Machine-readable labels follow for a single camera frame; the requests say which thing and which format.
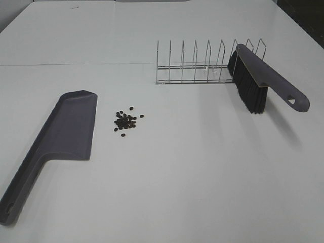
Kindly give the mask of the grey hand brush black bristles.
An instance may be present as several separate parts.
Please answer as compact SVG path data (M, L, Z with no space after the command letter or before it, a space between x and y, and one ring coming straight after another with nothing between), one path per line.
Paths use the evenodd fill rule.
M250 113L264 112L268 88L273 89L294 110L309 110L310 102L306 95L244 44L236 46L227 68L241 100Z

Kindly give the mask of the grey plastic dustpan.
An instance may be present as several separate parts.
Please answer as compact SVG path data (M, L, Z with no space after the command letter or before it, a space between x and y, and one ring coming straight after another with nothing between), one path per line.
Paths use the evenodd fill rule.
M1 198L1 225L17 220L46 162L90 159L97 99L86 90L59 98Z

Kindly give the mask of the pile of coffee beans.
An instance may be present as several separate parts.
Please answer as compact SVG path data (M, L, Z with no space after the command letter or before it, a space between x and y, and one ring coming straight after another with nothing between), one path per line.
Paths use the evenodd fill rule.
M119 133L119 136L124 138L129 130L137 127L139 120L143 119L145 115L138 113L134 106L129 106L127 109L117 110L113 121L113 131Z

